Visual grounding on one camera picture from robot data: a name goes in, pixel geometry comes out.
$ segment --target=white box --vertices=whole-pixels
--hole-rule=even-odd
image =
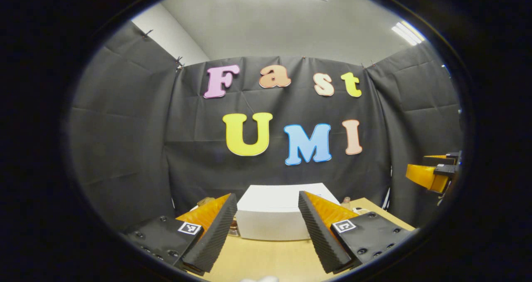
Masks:
[[[340,205],[323,185],[251,185],[238,201],[236,221],[241,237],[253,240],[308,240],[306,225],[298,208],[299,191]]]

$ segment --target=white wall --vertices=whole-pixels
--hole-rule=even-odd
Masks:
[[[131,21],[144,33],[153,30],[149,34],[150,38],[174,58],[183,57],[181,62],[186,66],[210,60],[181,24],[160,3],[145,10]]]

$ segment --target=black ridged finger pad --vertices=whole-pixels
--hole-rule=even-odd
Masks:
[[[326,273],[344,268],[351,258],[325,227],[314,205],[304,191],[300,191],[298,207],[305,220],[306,229]]]
[[[220,208],[218,215],[214,218],[211,227],[205,232],[205,235],[183,257],[184,263],[202,271],[211,271],[226,242],[229,227],[231,226],[236,210],[236,195],[232,193],[222,208]]]

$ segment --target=pink letter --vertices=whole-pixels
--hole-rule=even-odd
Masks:
[[[362,152],[362,147],[359,144],[359,121],[345,120],[342,122],[347,132],[347,155],[355,155]]]
[[[207,70],[207,73],[209,73],[209,85],[207,86],[207,92],[203,94],[203,97],[218,98],[223,97],[226,94],[226,91],[222,90],[222,84],[224,84],[226,87],[230,87],[232,83],[231,73],[240,73],[240,68],[237,64],[234,64],[232,66],[210,68],[209,70]]]

